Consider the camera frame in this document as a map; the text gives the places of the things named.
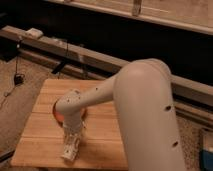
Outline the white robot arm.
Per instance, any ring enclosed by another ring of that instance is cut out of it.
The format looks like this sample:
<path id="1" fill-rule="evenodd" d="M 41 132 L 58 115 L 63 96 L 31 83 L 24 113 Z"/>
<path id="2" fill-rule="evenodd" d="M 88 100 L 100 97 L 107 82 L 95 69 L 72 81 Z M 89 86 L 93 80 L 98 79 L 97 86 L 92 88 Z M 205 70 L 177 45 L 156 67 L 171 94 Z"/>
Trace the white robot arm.
<path id="1" fill-rule="evenodd" d="M 129 171 L 186 171 L 173 105 L 169 67 L 158 59 L 136 60 L 85 92 L 71 90 L 53 111 L 64 117 L 65 157 L 76 156 L 81 110 L 112 101 Z"/>

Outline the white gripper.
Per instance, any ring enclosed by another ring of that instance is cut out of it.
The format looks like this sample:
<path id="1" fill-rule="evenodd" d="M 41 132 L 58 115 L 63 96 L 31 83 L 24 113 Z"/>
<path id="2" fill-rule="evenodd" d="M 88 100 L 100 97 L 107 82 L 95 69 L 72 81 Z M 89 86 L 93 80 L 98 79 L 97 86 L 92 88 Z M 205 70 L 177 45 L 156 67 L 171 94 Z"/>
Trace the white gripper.
<path id="1" fill-rule="evenodd" d="M 83 129 L 83 122 L 81 120 L 65 120 L 63 122 L 63 129 L 66 136 L 80 134 Z"/>

